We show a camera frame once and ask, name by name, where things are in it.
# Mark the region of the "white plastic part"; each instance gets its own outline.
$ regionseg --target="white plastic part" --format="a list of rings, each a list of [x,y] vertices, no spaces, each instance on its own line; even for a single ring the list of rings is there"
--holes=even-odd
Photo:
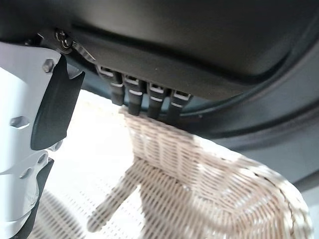
[[[1,239],[14,236],[29,217],[39,194],[36,176],[48,163],[46,150],[30,148],[34,120],[52,76],[53,69],[43,69],[48,59],[56,65],[60,54],[0,42]]]

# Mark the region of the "white wicker basket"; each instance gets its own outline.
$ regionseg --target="white wicker basket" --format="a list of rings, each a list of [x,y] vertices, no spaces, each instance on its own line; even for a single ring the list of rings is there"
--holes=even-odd
[[[64,171],[52,171],[31,239],[313,237],[300,192],[277,172],[164,123],[106,109],[110,105],[102,99],[97,107],[92,97],[96,96],[81,93],[70,140],[81,137],[81,117],[94,115],[104,122],[102,129],[94,119],[99,133],[117,136],[113,141],[110,137],[105,147],[118,153],[110,153],[110,160],[100,154],[99,159],[90,158],[95,168],[79,160],[84,147],[69,166],[56,162],[54,167]],[[95,147],[101,148],[103,139],[96,140],[100,143]],[[134,155],[128,156],[131,149]],[[133,159],[128,167],[127,157]],[[107,164],[102,170],[103,160]],[[119,167],[126,172],[114,181],[108,175]],[[59,181],[65,174],[71,182]],[[134,193],[140,199],[137,206]]]

